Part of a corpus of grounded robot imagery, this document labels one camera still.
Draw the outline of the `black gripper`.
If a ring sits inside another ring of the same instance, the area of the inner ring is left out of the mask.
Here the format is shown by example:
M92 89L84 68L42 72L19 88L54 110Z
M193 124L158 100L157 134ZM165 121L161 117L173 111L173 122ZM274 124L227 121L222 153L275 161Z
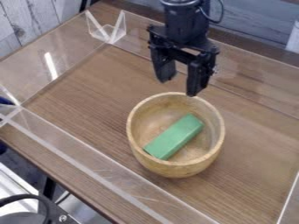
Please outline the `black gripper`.
M209 41L211 0L161 0L165 25L151 24L150 49L157 79L166 83L177 75L175 61L189 65L187 91L194 97L210 83L218 47Z

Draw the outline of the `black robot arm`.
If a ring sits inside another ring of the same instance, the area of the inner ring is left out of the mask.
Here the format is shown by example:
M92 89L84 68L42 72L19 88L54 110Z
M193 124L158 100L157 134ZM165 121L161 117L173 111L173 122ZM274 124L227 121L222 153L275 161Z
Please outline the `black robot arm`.
M186 94L194 97L210 83L215 73L221 49L209 40L210 24L225 17L225 3L219 1L221 14L211 16L211 0L161 0L165 25L150 24L149 48L157 79L166 83L177 75L175 62L187 66Z

